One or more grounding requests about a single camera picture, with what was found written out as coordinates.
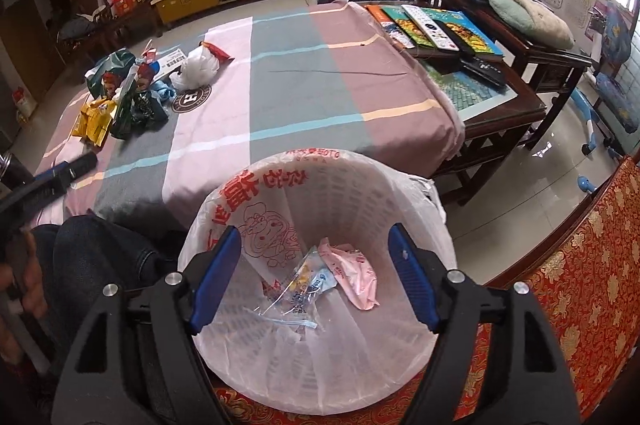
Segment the person's left hand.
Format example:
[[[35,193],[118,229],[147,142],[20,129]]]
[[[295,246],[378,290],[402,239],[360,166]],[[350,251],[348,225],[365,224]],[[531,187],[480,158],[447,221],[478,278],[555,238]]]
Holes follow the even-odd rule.
[[[23,231],[20,238],[26,251],[23,273],[18,285],[21,286],[23,309],[36,319],[41,319],[48,310],[46,297],[43,293],[42,270],[37,258],[37,244],[30,231]],[[20,364],[24,355],[23,348],[13,333],[1,318],[1,359],[12,365]]]

